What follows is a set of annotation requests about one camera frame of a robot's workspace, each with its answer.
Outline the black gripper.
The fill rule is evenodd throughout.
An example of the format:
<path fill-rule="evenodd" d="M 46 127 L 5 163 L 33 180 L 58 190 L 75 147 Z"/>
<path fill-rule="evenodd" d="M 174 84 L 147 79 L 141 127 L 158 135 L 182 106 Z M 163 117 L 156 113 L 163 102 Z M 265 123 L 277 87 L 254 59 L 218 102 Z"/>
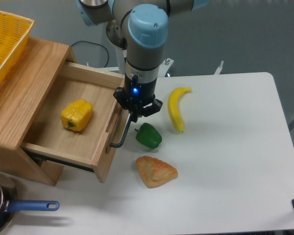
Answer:
<path fill-rule="evenodd" d="M 117 87 L 113 93 L 116 101 L 124 110 L 132 114 L 132 121 L 137 122 L 141 117 L 148 117 L 162 108 L 163 102 L 155 98 L 157 80 L 143 83 L 138 75 L 132 78 L 125 76 L 124 86 Z"/>

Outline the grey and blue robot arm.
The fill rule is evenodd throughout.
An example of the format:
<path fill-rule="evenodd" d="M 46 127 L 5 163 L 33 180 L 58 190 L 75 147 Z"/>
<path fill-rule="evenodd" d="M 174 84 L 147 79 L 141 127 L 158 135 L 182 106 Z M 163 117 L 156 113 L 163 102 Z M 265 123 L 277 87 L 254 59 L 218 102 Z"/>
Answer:
<path fill-rule="evenodd" d="M 156 99 L 159 67 L 168 36 L 169 17 L 191 12 L 206 5 L 206 0 L 78 0 L 87 25 L 114 21 L 119 38 L 125 43 L 124 86 L 113 96 L 131 121 L 151 116 L 161 110 Z"/>

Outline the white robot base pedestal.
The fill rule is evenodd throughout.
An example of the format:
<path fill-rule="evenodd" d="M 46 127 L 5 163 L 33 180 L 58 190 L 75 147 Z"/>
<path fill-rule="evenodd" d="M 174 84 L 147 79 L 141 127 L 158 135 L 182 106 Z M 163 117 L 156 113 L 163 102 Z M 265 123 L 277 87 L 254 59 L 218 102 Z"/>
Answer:
<path fill-rule="evenodd" d="M 115 20 L 109 21 L 107 23 L 106 36 L 108 40 L 110 41 L 110 43 L 115 48 L 118 66 L 110 67 L 104 70 L 124 74 L 126 56 L 127 56 L 127 44 Z M 169 70 L 170 70 L 170 67 L 173 65 L 173 63 L 174 63 L 174 60 L 172 60 L 171 58 L 166 58 L 159 67 L 158 77 L 170 77 L 171 74 Z"/>

